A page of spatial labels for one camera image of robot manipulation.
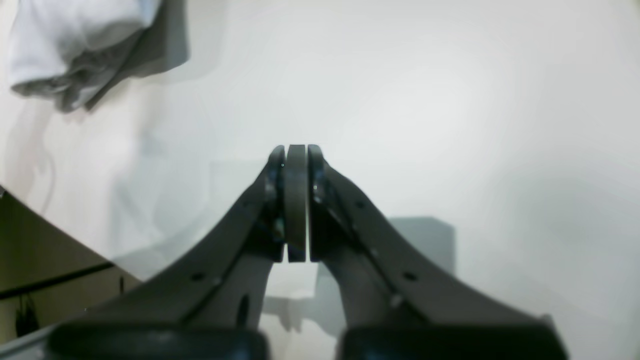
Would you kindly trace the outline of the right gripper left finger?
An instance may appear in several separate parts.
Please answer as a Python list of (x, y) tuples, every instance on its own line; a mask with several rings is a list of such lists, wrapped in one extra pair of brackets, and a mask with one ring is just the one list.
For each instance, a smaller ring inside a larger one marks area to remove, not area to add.
[(99, 328), (256, 330), (266, 281), (282, 259), (285, 148), (188, 253), (151, 280), (87, 315)]

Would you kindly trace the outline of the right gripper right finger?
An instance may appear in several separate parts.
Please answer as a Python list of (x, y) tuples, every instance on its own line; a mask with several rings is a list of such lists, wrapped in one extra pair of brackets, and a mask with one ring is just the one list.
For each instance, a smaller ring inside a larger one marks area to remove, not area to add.
[(338, 282), (350, 327), (546, 330), (414, 248), (318, 145), (307, 148), (310, 256)]

